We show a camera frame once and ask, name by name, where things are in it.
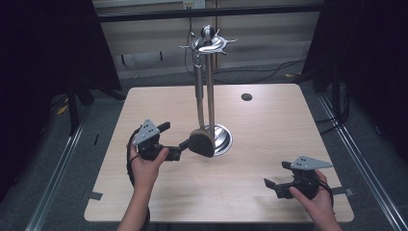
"black cord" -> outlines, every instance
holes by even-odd
[[[129,160],[130,158],[130,145],[132,145],[133,138],[135,135],[140,131],[140,128],[136,129],[133,133],[132,136],[130,136],[128,143],[126,144],[126,169],[127,169],[127,174],[129,175],[129,180],[132,183],[132,186],[135,187],[135,179],[133,177],[133,170],[132,170],[132,161]]]
[[[187,43],[186,43],[186,46],[189,46],[190,37],[191,37],[191,40],[192,40],[191,27],[192,27],[192,25],[191,25],[191,18],[190,18],[190,28],[189,28],[189,34],[187,35]],[[187,67],[187,50],[188,50],[188,48],[185,48],[185,51],[184,51],[184,67],[185,67],[186,70],[189,72],[189,74],[193,75],[193,73],[191,73],[191,71],[190,71],[189,68]]]
[[[348,117],[349,117],[349,113],[350,113],[350,92],[349,90],[346,90],[345,92],[345,96],[344,96],[344,111],[341,113],[341,117],[338,118],[338,120],[340,121],[339,124],[334,125],[333,127],[320,132],[321,135],[324,135],[330,131],[333,131],[334,129],[340,128],[342,125],[345,124],[345,122],[347,121]],[[327,122],[327,121],[333,121],[335,118],[331,117],[331,118],[327,118],[327,119],[323,119],[323,120],[317,120],[315,121],[316,123],[323,123],[323,122]]]
[[[270,77],[274,76],[274,75],[278,72],[278,70],[284,69],[284,68],[289,67],[289,66],[294,65],[294,64],[298,64],[298,63],[303,62],[303,61],[304,61],[304,59],[298,60],[298,61],[289,61],[289,62],[285,62],[285,63],[280,64],[277,68],[274,68],[274,69],[261,70],[261,71],[273,71],[273,73],[269,74],[269,75],[266,76],[266,77],[263,77],[263,78],[261,78],[261,79],[254,80],[254,81],[249,81],[249,82],[244,82],[244,83],[231,83],[231,82],[221,81],[221,80],[218,80],[218,79],[214,79],[214,81],[217,81],[217,82],[219,82],[219,83],[221,83],[221,84],[228,84],[228,85],[247,85],[247,84],[254,84],[254,83],[261,82],[261,81],[263,81],[263,80],[266,80],[267,78],[270,78]],[[230,71],[226,70],[226,71],[216,72],[216,74],[217,74],[217,73],[223,73],[223,72],[240,72],[240,71],[260,71],[260,70],[230,70]]]
[[[327,185],[326,182],[321,181],[321,180],[319,180],[319,185],[320,185],[322,188],[324,188],[325,190],[327,190],[327,191],[329,192],[329,194],[330,194],[330,199],[331,199],[331,202],[332,202],[332,208],[333,208],[333,207],[334,207],[334,196],[333,196],[333,192],[332,192],[332,190],[330,189],[329,185]]]

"silver stand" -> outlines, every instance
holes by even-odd
[[[216,113],[214,106],[214,77],[213,77],[213,55],[215,53],[222,53],[226,55],[223,48],[228,42],[235,40],[225,40],[215,33],[211,26],[205,26],[201,30],[201,38],[193,41],[191,46],[180,46],[181,48],[190,48],[196,53],[194,59],[194,81],[195,81],[195,96],[197,100],[198,124],[200,129],[205,127],[205,130],[211,135],[215,143],[214,156],[221,155],[228,151],[232,145],[231,132],[224,126],[216,124]],[[202,87],[202,65],[200,56],[205,56],[206,70],[207,70],[207,94],[208,94],[208,114],[209,125],[204,126],[203,115],[203,87]]]

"forearm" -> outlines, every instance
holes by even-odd
[[[135,190],[129,206],[117,230],[140,231],[146,218],[147,206],[152,189]]]

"human hand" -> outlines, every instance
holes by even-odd
[[[327,178],[318,169],[315,170],[319,180],[327,184]],[[306,209],[310,218],[321,231],[342,230],[334,216],[330,193],[322,186],[318,188],[318,194],[312,200],[308,199],[301,191],[295,187],[290,187],[289,191],[294,198]]]
[[[159,175],[159,167],[165,161],[168,154],[168,148],[163,148],[154,161],[144,160],[138,153],[136,147],[131,145],[130,160],[132,161],[133,177],[135,179],[135,190],[153,189],[154,183]]]

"table top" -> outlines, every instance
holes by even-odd
[[[252,100],[242,100],[243,93]],[[206,158],[187,149],[179,162],[164,162],[149,203],[151,221],[310,222],[295,199],[278,199],[264,183],[264,178],[292,182],[292,172],[281,162],[300,155],[331,162],[300,87],[215,86],[215,112],[216,123],[232,133],[230,150]],[[198,128],[194,86],[129,91],[93,189],[103,195],[89,200],[86,220],[122,219],[133,192],[126,174],[126,143],[147,118],[156,125],[170,121],[160,143],[177,146]],[[333,167],[321,171],[332,188],[341,185]],[[337,220],[352,221],[346,196],[334,199]]]

